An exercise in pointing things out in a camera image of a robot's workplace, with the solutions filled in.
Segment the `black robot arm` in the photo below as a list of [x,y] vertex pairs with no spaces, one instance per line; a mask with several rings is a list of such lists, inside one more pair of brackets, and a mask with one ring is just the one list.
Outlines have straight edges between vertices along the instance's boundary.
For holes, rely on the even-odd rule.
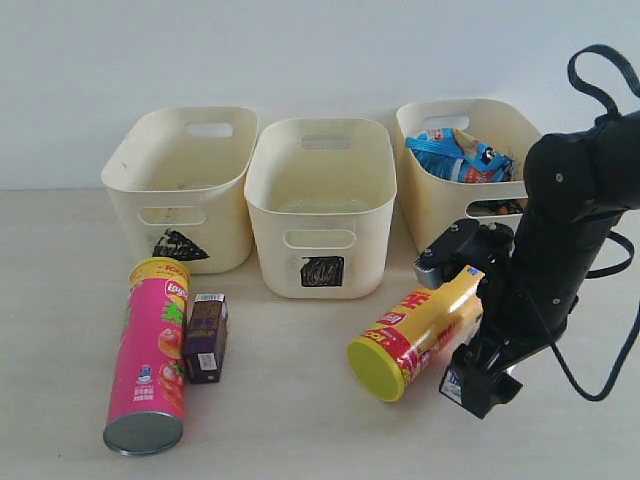
[[517,231],[473,223],[442,273],[450,281],[470,265],[484,274],[480,327],[454,351],[440,385],[478,418],[519,393],[508,368],[557,347],[602,245],[624,213],[638,209],[638,113],[544,135],[529,150],[524,179],[528,202]]

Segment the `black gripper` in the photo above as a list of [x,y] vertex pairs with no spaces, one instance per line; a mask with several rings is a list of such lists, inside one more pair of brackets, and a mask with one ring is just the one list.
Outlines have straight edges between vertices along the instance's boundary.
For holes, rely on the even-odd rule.
[[459,406],[483,419],[513,400],[522,384],[507,370],[562,337],[579,287],[579,271],[500,262],[479,286],[484,309],[479,329],[451,357],[450,363],[467,368]]

